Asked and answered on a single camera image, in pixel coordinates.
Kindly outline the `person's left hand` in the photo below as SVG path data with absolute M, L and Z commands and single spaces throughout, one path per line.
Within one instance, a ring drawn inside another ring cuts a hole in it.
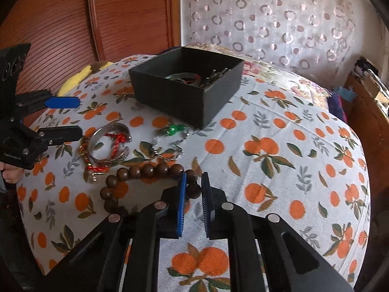
M 12 189 L 22 178 L 23 169 L 13 165 L 0 162 L 1 178 L 0 189 L 1 193 L 5 193 Z

